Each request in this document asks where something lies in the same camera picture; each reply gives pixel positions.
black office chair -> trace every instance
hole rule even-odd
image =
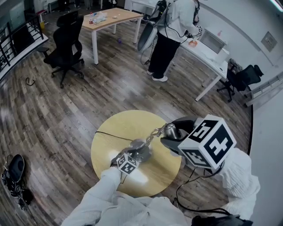
[[[251,91],[249,85],[259,83],[261,81],[260,77],[263,75],[264,74],[261,72],[259,66],[257,65],[255,65],[254,67],[252,65],[249,65],[246,69],[238,72],[237,74],[234,74],[231,70],[228,70],[228,81],[223,82],[220,80],[224,87],[217,89],[217,92],[221,90],[227,90],[230,97],[230,100],[228,100],[228,102],[231,102],[232,96],[235,95],[234,88],[236,88],[238,91],[245,91],[246,88],[248,88],[248,90]]]
[[[53,38],[56,44],[56,49],[50,54],[47,54],[49,48],[40,47],[37,50],[44,54],[44,63],[50,64],[52,68],[60,67],[52,72],[52,78],[56,72],[63,71],[61,79],[61,88],[64,88],[63,80],[68,70],[74,71],[80,74],[83,79],[82,72],[77,71],[72,66],[81,62],[84,64],[84,59],[80,59],[82,45],[79,42],[80,29],[83,24],[84,17],[78,15],[78,11],[68,13],[61,16],[57,21],[59,27],[53,34]],[[75,45],[77,52],[73,54],[72,46]]]

white protective suit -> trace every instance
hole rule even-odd
[[[168,24],[170,28],[175,29],[180,36],[183,36],[186,30],[192,35],[197,35],[199,30],[193,25],[195,2],[193,0],[168,0],[172,3],[172,16]],[[169,27],[159,26],[158,31],[174,41],[183,42],[184,39],[180,38],[178,33]]]
[[[222,208],[241,219],[249,219],[260,184],[251,175],[251,159],[234,148],[217,175],[227,189],[229,203]],[[188,226],[191,219],[166,197],[133,198],[117,192],[121,172],[114,167],[102,172],[101,180],[89,189],[62,226]]]

person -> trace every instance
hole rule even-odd
[[[84,0],[84,4],[87,9],[91,9],[92,7],[92,0]]]
[[[80,7],[80,0],[75,0],[75,7],[79,8]]]
[[[172,3],[172,17],[169,24],[158,28],[158,40],[150,59],[148,75],[152,75],[153,81],[166,82],[164,72],[173,59],[178,47],[184,40],[181,38],[185,32],[190,31],[195,20],[195,1],[175,0]]]
[[[117,192],[121,182],[121,172],[114,164],[117,158],[112,160],[109,169],[102,172],[101,180],[85,193],[81,203],[61,226],[242,225],[235,222],[237,218],[222,217],[220,214],[209,218],[195,217],[192,220],[186,218],[166,197],[133,198]],[[241,219],[248,220],[260,189],[258,178],[251,174],[250,157],[237,148],[232,149],[223,168],[214,177],[222,180],[224,188],[227,189],[229,203],[222,208],[232,215],[239,215]]]
[[[69,6],[69,0],[58,0],[58,6],[59,6],[59,11],[63,12],[65,9],[70,9]]]

white cube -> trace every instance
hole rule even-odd
[[[118,169],[126,173],[127,175],[131,174],[139,165],[139,162],[134,160],[127,154],[123,154],[120,158],[117,159]]]
[[[194,166],[217,169],[236,143],[224,119],[207,115],[178,148]]]

white sneaker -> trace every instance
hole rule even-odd
[[[153,81],[159,81],[159,82],[166,82],[168,80],[167,76],[163,76],[161,79],[156,79],[153,76],[151,77]]]
[[[152,75],[153,74],[153,72],[150,72],[150,71],[147,71],[146,72],[148,75]]]

